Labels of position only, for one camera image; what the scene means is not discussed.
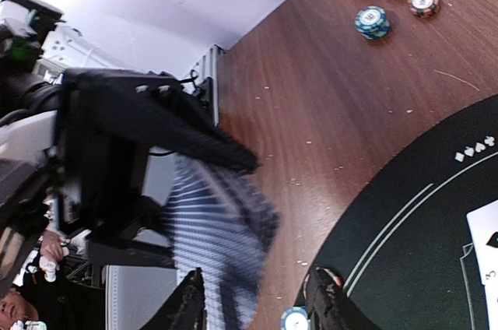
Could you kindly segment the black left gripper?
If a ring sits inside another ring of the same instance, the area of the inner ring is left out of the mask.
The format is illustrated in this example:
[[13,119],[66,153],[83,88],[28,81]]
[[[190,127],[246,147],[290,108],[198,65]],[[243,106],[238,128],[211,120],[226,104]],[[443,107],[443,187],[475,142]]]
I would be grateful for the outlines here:
[[214,125],[199,101],[168,73],[70,68],[54,123],[57,226],[133,238],[160,228],[160,206],[143,196],[149,151],[159,147],[230,170],[257,170],[258,158]]

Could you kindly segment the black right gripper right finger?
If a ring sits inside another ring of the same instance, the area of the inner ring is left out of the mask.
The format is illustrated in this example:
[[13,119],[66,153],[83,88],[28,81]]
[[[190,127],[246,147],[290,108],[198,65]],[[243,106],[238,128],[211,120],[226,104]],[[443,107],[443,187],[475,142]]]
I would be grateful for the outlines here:
[[321,330],[381,330],[346,295],[343,287],[325,285],[316,273],[303,282],[310,329]]

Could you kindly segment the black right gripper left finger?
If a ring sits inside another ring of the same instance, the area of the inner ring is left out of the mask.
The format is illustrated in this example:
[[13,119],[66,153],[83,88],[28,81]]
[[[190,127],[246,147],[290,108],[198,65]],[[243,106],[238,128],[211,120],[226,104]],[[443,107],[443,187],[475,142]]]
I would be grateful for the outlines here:
[[190,271],[160,309],[140,330],[206,329],[205,287],[202,270]]

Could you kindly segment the grey playing card deck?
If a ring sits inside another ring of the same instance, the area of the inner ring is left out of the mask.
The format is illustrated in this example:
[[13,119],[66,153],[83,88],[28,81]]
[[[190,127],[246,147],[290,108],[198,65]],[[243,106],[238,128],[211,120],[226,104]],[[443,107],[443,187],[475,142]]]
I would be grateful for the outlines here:
[[176,156],[161,220],[178,275],[202,270],[208,327],[248,328],[279,228],[272,204],[243,174]]

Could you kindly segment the three of spades card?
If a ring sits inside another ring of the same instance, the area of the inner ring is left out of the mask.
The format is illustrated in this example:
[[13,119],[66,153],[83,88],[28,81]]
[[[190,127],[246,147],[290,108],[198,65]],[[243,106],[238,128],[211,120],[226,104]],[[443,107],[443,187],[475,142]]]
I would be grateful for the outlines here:
[[497,201],[466,215],[484,286],[489,329],[497,329]]

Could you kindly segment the green blue 50 chip stack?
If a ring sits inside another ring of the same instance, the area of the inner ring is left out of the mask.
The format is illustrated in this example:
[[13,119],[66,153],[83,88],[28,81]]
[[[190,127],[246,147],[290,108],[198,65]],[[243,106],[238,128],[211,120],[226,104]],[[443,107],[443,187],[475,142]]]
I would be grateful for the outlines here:
[[355,28],[367,40],[377,40],[389,33],[391,24],[381,7],[370,5],[357,13]]

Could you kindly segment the brown 100 chip stack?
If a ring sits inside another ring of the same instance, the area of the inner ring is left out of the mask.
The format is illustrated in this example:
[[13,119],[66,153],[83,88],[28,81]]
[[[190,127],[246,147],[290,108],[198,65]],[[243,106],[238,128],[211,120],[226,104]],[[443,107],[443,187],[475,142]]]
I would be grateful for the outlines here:
[[408,0],[409,10],[414,16],[428,18],[440,11],[440,0]]

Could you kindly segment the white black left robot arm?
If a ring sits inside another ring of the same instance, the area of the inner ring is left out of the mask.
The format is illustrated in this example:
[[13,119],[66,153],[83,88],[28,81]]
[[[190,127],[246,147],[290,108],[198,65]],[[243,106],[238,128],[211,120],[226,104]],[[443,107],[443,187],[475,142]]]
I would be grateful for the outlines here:
[[1,124],[48,117],[48,141],[18,143],[23,155],[1,158],[2,249],[25,253],[45,226],[42,200],[52,191],[61,230],[88,230],[91,258],[164,247],[132,233],[159,224],[159,206],[142,194],[149,151],[156,146],[238,174],[256,156],[215,126],[202,102],[167,73],[68,68],[52,84],[35,73],[43,43],[62,12],[37,0],[1,0]]

